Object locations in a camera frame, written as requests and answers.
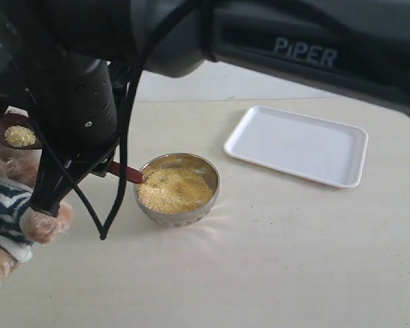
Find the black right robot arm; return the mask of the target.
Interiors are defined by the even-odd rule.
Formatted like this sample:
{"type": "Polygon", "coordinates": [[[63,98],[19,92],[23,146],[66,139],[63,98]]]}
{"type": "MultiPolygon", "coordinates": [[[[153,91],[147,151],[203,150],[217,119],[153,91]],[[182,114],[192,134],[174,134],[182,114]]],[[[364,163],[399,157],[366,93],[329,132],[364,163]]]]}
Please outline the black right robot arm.
{"type": "Polygon", "coordinates": [[[143,71],[225,62],[410,117],[410,1],[0,1],[0,118],[47,144],[31,199],[55,214],[122,145],[143,71]]]}

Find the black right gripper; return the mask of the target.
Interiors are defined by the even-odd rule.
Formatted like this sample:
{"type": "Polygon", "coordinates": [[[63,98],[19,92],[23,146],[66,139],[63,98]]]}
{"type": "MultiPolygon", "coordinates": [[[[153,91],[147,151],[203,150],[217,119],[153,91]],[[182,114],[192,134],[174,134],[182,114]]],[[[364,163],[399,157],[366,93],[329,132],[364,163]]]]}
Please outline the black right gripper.
{"type": "Polygon", "coordinates": [[[23,76],[30,92],[27,109],[36,135],[45,137],[62,157],[57,163],[43,150],[31,207],[57,216],[60,202],[73,187],[64,171],[78,184],[96,152],[106,152],[118,126],[107,63],[84,55],[67,54],[59,61],[23,60],[23,76]]]}

